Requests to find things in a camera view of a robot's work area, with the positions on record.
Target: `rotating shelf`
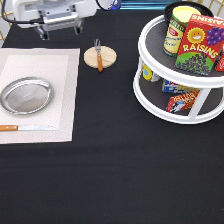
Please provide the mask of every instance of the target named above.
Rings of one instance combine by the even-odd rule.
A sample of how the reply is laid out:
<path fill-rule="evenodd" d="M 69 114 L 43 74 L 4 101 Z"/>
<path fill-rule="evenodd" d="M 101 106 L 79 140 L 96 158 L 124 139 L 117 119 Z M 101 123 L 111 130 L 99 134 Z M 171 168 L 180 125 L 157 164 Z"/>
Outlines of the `rotating shelf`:
<path fill-rule="evenodd" d="M 142 30 L 138 43 L 139 65 L 133 83 L 135 95 L 145 109 L 167 121 L 197 124 L 211 120 L 224 109 L 224 73 L 213 69 L 208 76 L 201 76 L 175 68 L 176 58 L 163 51 L 167 29 L 164 17 L 159 16 Z M 162 78 L 200 88 L 194 106 L 175 114 L 167 112 L 166 106 L 170 97 L 180 94 L 162 92 L 162 79 L 157 82 L 146 81 L 142 76 L 143 63 Z"/>

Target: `orange handle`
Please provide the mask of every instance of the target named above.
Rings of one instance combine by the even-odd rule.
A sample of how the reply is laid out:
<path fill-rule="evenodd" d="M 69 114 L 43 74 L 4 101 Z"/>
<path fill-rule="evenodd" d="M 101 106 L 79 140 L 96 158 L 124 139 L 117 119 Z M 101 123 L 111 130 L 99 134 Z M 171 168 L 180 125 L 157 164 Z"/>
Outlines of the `orange handle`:
<path fill-rule="evenodd" d="M 98 63 L 98 71 L 103 71 L 103 63 L 102 63 L 102 57 L 100 54 L 97 55 L 97 63 Z"/>
<path fill-rule="evenodd" d="M 18 131 L 16 125 L 0 125 L 0 131 Z"/>

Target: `small wooden dish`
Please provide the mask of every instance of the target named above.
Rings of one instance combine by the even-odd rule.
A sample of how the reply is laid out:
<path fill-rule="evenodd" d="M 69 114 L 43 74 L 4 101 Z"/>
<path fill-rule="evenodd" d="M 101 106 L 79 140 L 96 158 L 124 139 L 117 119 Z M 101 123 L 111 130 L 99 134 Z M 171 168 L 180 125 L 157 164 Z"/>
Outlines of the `small wooden dish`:
<path fill-rule="evenodd" d="M 114 64 L 114 62 L 117 59 L 117 54 L 116 52 L 106 46 L 101 46 L 101 57 L 102 57 L 102 63 L 104 68 L 108 68 L 111 65 Z M 97 64 L 97 53 L 94 47 L 89 48 L 85 53 L 84 53 L 84 61 L 86 62 L 87 65 L 93 68 L 98 68 Z"/>

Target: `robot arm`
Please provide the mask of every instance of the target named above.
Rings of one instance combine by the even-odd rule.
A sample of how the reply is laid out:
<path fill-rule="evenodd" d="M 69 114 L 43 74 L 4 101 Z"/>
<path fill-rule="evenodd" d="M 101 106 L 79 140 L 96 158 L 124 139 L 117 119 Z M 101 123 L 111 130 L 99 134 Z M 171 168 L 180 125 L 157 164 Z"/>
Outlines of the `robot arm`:
<path fill-rule="evenodd" d="M 15 21 L 4 16 L 6 0 L 3 0 L 2 17 L 21 28 L 34 27 L 41 38 L 49 39 L 48 31 L 74 27 L 76 34 L 83 29 L 84 18 L 94 16 L 97 5 L 103 10 L 120 8 L 121 0 L 111 0 L 111 6 L 104 9 L 98 0 L 13 0 Z"/>

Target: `cable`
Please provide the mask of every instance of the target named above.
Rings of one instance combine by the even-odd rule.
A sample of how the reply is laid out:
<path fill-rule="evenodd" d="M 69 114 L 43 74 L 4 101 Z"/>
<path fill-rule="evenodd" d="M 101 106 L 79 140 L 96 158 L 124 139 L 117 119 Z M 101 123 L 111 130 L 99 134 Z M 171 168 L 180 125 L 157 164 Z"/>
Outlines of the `cable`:
<path fill-rule="evenodd" d="M 116 1 L 116 0 L 113 0 L 113 4 L 112 4 L 111 7 L 108 8 L 108 9 L 103 8 L 103 7 L 100 5 L 99 0 L 96 0 L 96 3 L 97 3 L 97 5 L 100 7 L 100 9 L 102 9 L 103 11 L 110 11 L 110 10 L 114 7 L 114 5 L 115 5 L 115 1 Z"/>
<path fill-rule="evenodd" d="M 16 24 L 35 24 L 35 23 L 38 23 L 38 24 L 44 24 L 44 21 L 43 19 L 34 19 L 34 20 L 30 20 L 30 21 L 17 21 L 17 20 L 10 20 L 8 18 L 5 17 L 5 3 L 6 3 L 6 0 L 3 0 L 2 2 L 2 10 L 1 10 L 1 13 L 2 13 L 2 18 L 9 22 L 9 23 L 16 23 Z"/>

